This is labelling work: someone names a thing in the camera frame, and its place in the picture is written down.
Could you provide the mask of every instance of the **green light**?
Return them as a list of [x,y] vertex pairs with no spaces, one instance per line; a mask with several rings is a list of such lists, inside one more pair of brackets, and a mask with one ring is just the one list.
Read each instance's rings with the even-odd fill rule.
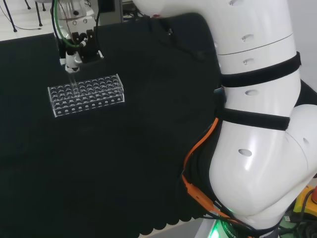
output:
[[212,231],[212,233],[210,234],[209,238],[219,238],[219,233],[216,229],[214,229]]
[[217,231],[218,224],[219,224],[219,221],[216,221],[216,224],[214,225],[208,238],[219,238],[219,232]]

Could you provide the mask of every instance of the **black cable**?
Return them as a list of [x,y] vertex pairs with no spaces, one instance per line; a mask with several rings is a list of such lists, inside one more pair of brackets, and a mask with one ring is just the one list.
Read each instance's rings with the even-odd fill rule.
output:
[[[2,11],[2,13],[4,14],[4,16],[8,19],[8,21],[9,22],[11,22],[10,21],[10,19],[7,17],[7,15],[5,14],[5,12],[3,11],[3,9],[2,9],[2,7],[1,7],[1,5],[0,5],[0,9],[1,9],[1,11]],[[17,25],[14,25],[16,28],[18,28],[18,29],[21,29],[21,30],[27,30],[27,31],[33,31],[33,30],[41,30],[41,28],[31,28],[31,29],[26,29],[26,28],[22,28],[22,27],[19,27],[19,26],[17,26]]]
[[314,192],[314,189],[309,191],[304,199],[304,202],[303,202],[303,207],[302,207],[302,211],[301,211],[301,215],[300,215],[300,219],[299,221],[296,223],[296,225],[292,228],[285,228],[285,227],[282,227],[282,226],[278,226],[281,231],[279,232],[279,235],[280,236],[283,236],[285,234],[289,234],[289,233],[293,233],[294,231],[297,230],[297,228],[299,227],[299,225],[301,224],[301,222],[303,221],[303,218],[304,218],[304,213],[305,213],[305,207],[306,207],[306,204],[307,204],[307,201],[308,201],[308,198],[309,196]]
[[56,36],[56,38],[59,40],[59,37],[58,37],[57,31],[56,31],[56,28],[55,28],[55,20],[54,20],[54,3],[55,3],[55,0],[52,0],[52,7],[51,7],[52,24],[53,24],[53,30],[54,30],[55,36]]
[[101,51],[101,48],[100,48],[100,43],[99,43],[99,38],[98,38],[98,23],[99,23],[99,17],[100,17],[100,7],[99,7],[99,10],[98,10],[98,14],[97,14],[97,18],[96,18],[96,32],[95,32],[95,36],[96,36],[96,43],[97,43],[97,47],[98,49]]
[[86,0],[87,3],[85,3],[87,6],[91,7],[91,0]]
[[[195,144],[197,144],[198,141],[200,141],[202,139],[202,137],[204,137],[204,135],[209,131],[209,129],[212,127],[212,124],[204,131],[202,132],[199,137],[195,140]],[[181,173],[180,177],[179,177],[179,180],[177,181],[177,188],[176,188],[176,196],[177,196],[177,201],[178,201],[178,205],[180,206],[180,201],[179,201],[179,185],[180,185],[180,181],[182,181],[182,175],[183,175],[184,171]],[[257,230],[254,229],[252,226],[236,219],[236,218],[232,218],[232,219],[229,219],[229,218],[224,218],[224,217],[221,217],[221,216],[218,216],[218,215],[215,215],[209,211],[206,211],[206,214],[208,214],[209,216],[211,217],[202,217],[204,219],[216,219],[216,220],[220,220],[220,221],[224,221],[226,223],[230,223],[234,228],[237,228],[237,229],[240,229],[242,231],[245,231],[245,232],[249,232],[249,231],[253,231],[253,232],[256,232]]]

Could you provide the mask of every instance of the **black strap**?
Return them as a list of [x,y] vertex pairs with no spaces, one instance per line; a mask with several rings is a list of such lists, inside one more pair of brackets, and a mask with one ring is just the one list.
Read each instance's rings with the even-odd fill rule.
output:
[[215,116],[221,120],[272,130],[286,130],[290,118],[275,115],[251,113],[228,108],[217,109]]
[[270,67],[245,73],[223,74],[221,82],[224,87],[229,88],[266,83],[294,73],[301,65],[301,56],[297,52],[293,58]]

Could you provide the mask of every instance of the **circular hole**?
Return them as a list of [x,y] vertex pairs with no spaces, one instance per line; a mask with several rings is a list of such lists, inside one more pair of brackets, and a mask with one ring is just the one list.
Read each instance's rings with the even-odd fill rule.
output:
[[252,152],[250,150],[246,150],[246,149],[240,149],[239,150],[239,153],[241,155],[244,155],[244,156],[247,156],[247,157],[250,157],[252,156]]
[[306,138],[303,138],[303,141],[306,145],[309,145],[309,141]]
[[253,89],[253,90],[248,90],[248,91],[245,92],[245,94],[248,95],[248,96],[256,96],[256,95],[259,94],[259,91],[258,91],[258,90],[255,90],[255,89]]
[[55,109],[61,108],[61,105],[59,103],[55,103]]

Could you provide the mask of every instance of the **table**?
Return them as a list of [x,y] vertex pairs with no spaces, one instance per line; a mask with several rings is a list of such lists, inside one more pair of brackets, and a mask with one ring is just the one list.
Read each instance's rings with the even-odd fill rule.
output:
[[[212,54],[198,62],[160,45],[167,36],[156,22],[155,34],[143,21],[103,26],[106,58],[77,80],[118,73],[126,102],[70,117],[54,118],[47,94],[67,82],[53,34],[0,43],[2,234],[137,238],[203,215],[184,194],[179,204],[175,185],[186,152],[214,119],[220,73],[205,21],[170,21],[183,46]],[[301,102],[317,102],[305,84]]]

